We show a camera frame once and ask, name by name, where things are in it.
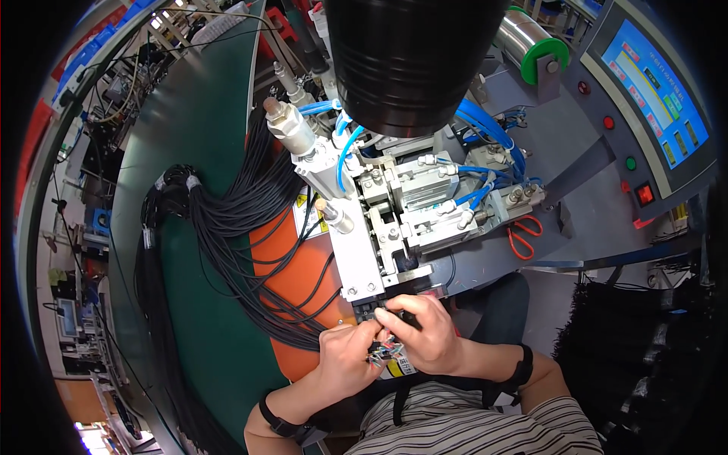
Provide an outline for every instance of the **green spool flange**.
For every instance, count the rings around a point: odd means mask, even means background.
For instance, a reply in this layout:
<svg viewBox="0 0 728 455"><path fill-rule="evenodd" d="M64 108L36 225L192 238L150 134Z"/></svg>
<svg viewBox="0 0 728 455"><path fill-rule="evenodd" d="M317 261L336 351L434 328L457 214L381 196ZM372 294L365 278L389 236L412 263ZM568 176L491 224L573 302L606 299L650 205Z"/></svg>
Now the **green spool flange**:
<svg viewBox="0 0 728 455"><path fill-rule="evenodd" d="M523 8L521 8L521 7L516 7L516 6L514 6L514 5L510 5L510 6L508 7L508 8L506 8L506 11L512 11L512 10L515 10L515 11L520 11L520 12L522 12L523 14L525 14L525 15L528 15L528 13L526 12L526 10L525 10L525 9L523 9Z"/></svg>
<svg viewBox="0 0 728 455"><path fill-rule="evenodd" d="M536 44L526 52L521 61L521 77L526 83L531 85L538 84L539 73L537 61L545 55L553 54L561 64L561 70L566 69L566 64L569 63L569 48L566 43L557 38L545 38Z"/></svg>

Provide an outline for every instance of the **scissors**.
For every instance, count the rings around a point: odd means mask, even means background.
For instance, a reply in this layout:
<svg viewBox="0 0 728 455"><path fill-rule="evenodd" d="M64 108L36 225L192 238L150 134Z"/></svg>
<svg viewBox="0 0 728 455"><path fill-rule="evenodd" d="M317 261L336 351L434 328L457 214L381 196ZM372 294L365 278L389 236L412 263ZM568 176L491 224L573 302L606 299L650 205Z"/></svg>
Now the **scissors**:
<svg viewBox="0 0 728 455"><path fill-rule="evenodd" d="M524 226L522 223L520 223L520 221L523 221L523 220L531 220L531 221L533 221L536 224L536 226L538 226L538 229L539 230L538 231L534 231L533 229L530 229L529 227ZM534 257L534 248L527 241L525 241L523 239L523 237L521 237L520 235L516 234L513 231L513 228L515 228L515 227L521 228L527 234L530 234L530 235L532 235L534 237L541 237L541 234L544 233L544 227L541 225L541 221L538 221L538 219L536 217L532 216L532 215L522 216L519 219L513 221L511 224L508 225L508 227L507 227L506 230L508 231L508 241L510 242L510 249L513 250L513 253L517 257L519 257L520 259L523 259L524 261L527 261L527 260L529 260L529 259L531 259L531 258ZM526 248L529 249L530 254L528 254L526 256L526 255L523 255L523 254L519 253L518 252L518 249L515 247L515 243L513 242L513 239L516 239L521 244L525 245Z"/></svg>

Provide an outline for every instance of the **small screen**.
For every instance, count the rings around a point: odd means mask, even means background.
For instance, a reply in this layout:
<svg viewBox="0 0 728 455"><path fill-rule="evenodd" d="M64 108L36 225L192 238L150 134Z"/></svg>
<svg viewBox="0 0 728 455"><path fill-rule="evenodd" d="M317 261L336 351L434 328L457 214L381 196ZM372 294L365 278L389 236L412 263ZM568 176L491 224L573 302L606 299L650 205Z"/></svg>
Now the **small screen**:
<svg viewBox="0 0 728 455"><path fill-rule="evenodd" d="M652 128L670 169L708 139L708 131L685 87L662 55L629 20L601 56Z"/></svg>

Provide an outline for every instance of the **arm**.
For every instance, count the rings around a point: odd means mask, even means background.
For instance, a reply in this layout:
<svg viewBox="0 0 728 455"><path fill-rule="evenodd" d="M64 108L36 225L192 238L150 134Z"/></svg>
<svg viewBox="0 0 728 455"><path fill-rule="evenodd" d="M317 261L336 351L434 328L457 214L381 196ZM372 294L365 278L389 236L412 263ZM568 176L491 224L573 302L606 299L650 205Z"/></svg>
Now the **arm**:
<svg viewBox="0 0 728 455"><path fill-rule="evenodd" d="M381 373L366 362L367 348L381 326L375 320L357 327L339 325L319 335L319 365L300 381L271 392L266 404L277 417L290 424L304 424L318 411L357 394ZM274 433L256 405L245 425L248 453L300 454L301 447L290 438Z"/></svg>
<svg viewBox="0 0 728 455"><path fill-rule="evenodd" d="M387 302L387 308L409 311L422 326L418 331L394 314L375 309L379 322L402 340L412 364L425 373L503 382L523 359L520 346L480 344L456 336L450 315L434 297L398 296ZM550 398L569 396L569 389L558 364L534 352L534 370L528 383L520 388L520 394L521 410L527 414Z"/></svg>

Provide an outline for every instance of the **control panel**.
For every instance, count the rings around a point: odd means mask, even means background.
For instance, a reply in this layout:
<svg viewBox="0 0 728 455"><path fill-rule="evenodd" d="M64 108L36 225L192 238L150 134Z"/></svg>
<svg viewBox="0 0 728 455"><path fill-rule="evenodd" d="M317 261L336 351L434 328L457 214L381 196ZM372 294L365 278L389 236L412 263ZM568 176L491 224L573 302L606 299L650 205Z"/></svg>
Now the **control panel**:
<svg viewBox="0 0 728 455"><path fill-rule="evenodd" d="M563 76L614 152L642 220L688 200L717 171L699 87L661 29L643 4L607 1Z"/></svg>

